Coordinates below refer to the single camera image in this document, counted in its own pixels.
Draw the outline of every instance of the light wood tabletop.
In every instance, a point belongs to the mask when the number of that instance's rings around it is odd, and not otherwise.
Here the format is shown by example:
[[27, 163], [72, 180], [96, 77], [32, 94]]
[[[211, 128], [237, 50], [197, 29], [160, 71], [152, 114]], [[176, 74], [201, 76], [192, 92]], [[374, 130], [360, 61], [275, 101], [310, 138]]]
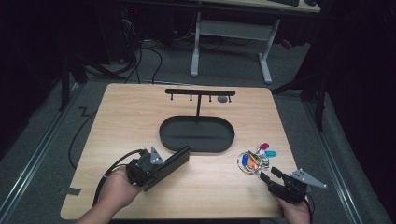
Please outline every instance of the light wood tabletop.
[[[277, 156], [270, 159], [283, 173], [296, 164], [271, 92], [265, 88], [110, 84], [106, 88], [95, 121], [78, 163], [71, 188], [61, 211], [64, 219], [77, 219], [92, 207], [93, 196], [104, 172], [123, 155], [155, 146], [167, 159], [174, 154], [165, 148], [159, 129], [175, 115], [195, 115], [197, 99], [170, 95], [165, 89], [235, 91], [230, 103], [212, 102], [203, 96], [202, 116], [228, 120], [235, 136], [230, 148], [221, 153], [192, 152], [190, 160], [149, 191], [143, 191], [115, 218], [265, 218], [279, 217], [276, 201], [256, 175], [244, 174], [236, 164], [245, 151], [268, 143]], [[283, 184], [264, 171], [272, 180]]]
[[300, 0], [299, 6], [297, 7], [292, 7], [268, 0], [202, 0], [202, 2], [237, 5], [244, 7], [264, 7], [297, 12], [320, 12], [320, 7], [318, 6], [318, 4], [316, 4], [314, 7], [311, 7], [304, 0]]

